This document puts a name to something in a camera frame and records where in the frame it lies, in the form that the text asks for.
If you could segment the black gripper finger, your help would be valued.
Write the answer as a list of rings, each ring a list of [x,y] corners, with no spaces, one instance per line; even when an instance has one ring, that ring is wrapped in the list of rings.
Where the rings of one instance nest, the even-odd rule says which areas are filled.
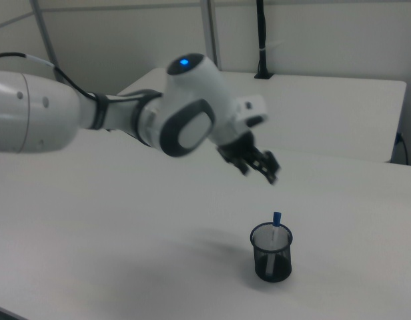
[[[223,147],[220,147],[220,155],[226,163],[229,163],[236,167],[242,175],[248,174],[249,167],[242,157],[242,154],[232,149],[225,149]]]
[[[247,155],[247,164],[255,171],[261,173],[270,185],[276,183],[280,164],[271,151],[260,151],[257,148],[253,148]]]

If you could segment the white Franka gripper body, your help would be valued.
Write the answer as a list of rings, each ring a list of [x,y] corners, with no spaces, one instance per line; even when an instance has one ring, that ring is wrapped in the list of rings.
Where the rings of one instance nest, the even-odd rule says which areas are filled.
[[[261,95],[231,99],[229,109],[214,129],[214,144],[229,154],[242,154],[255,149],[252,129],[268,119],[268,108]]]

